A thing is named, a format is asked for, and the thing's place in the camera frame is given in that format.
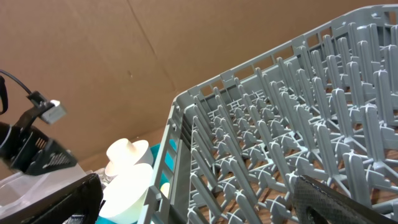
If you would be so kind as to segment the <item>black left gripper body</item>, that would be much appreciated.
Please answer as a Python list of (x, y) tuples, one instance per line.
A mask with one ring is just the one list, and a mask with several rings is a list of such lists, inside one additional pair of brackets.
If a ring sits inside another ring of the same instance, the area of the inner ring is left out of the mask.
[(1, 159), (10, 169), (42, 175), (77, 165), (69, 150), (32, 125), (51, 109), (51, 105), (33, 107), (16, 124), (1, 123)]

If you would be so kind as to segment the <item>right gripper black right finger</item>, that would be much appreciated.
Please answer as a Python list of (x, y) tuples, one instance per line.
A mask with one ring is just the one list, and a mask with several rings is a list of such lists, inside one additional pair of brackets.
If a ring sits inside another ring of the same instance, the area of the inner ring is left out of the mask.
[(293, 207), (301, 224), (397, 223), (307, 175), (294, 183)]

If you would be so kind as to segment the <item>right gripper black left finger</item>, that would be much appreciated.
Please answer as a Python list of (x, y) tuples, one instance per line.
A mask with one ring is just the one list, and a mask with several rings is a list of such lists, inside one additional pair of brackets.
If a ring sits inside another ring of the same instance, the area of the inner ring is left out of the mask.
[(1, 218), (1, 223), (95, 224), (102, 204), (100, 177), (91, 173), (38, 202)]

